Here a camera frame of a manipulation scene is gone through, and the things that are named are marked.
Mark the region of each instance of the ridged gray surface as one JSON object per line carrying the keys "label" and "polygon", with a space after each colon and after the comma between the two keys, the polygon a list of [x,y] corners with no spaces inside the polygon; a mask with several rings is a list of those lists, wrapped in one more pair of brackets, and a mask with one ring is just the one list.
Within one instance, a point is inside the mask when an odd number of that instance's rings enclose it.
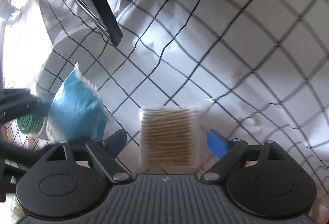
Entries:
{"label": "ridged gray surface", "polygon": [[239,209],[222,189],[205,185],[195,175],[139,175],[126,186],[115,186],[105,201],[84,216],[66,221],[43,221],[26,217],[21,224],[311,224],[307,216],[275,221],[263,220]]}

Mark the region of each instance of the blue plastic bag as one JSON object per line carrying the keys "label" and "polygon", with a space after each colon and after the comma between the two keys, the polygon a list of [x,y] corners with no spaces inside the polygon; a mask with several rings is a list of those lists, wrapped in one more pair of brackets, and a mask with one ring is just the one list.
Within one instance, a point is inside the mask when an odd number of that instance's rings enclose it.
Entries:
{"label": "blue plastic bag", "polygon": [[57,91],[50,106],[47,136],[53,142],[102,138],[108,117],[96,89],[78,64]]}

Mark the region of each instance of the plastic packaging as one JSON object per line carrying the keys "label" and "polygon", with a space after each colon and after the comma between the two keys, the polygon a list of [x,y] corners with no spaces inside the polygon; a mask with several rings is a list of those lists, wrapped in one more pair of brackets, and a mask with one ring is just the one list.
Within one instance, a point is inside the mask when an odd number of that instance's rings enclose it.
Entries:
{"label": "plastic packaging", "polygon": [[50,106],[47,136],[52,142],[102,138],[108,117],[95,87],[78,64],[57,91]]}
{"label": "plastic packaging", "polygon": [[142,109],[141,166],[197,167],[197,117],[197,109]]}

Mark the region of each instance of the screw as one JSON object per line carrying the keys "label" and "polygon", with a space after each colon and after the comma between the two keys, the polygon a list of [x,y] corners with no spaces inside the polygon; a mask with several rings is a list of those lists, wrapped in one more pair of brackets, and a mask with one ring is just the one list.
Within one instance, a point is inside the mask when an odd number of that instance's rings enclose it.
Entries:
{"label": "screw", "polygon": [[122,172],[122,173],[116,173],[113,175],[113,179],[117,181],[125,181],[129,179],[129,174]]}
{"label": "screw", "polygon": [[205,173],[203,175],[203,178],[207,181],[215,181],[215,180],[219,179],[219,175],[214,172],[209,172],[209,173]]}

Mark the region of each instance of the metal rod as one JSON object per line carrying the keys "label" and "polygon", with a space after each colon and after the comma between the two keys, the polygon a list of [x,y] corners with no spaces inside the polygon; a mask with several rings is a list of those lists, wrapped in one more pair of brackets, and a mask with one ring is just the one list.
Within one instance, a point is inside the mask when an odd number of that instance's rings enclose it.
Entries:
{"label": "metal rod", "polygon": [[107,28],[103,23],[89,10],[89,8],[83,3],[82,0],[73,0],[75,3],[81,7],[81,9],[87,14],[87,16],[94,22],[94,24],[105,34],[105,36],[112,42],[112,38]]}

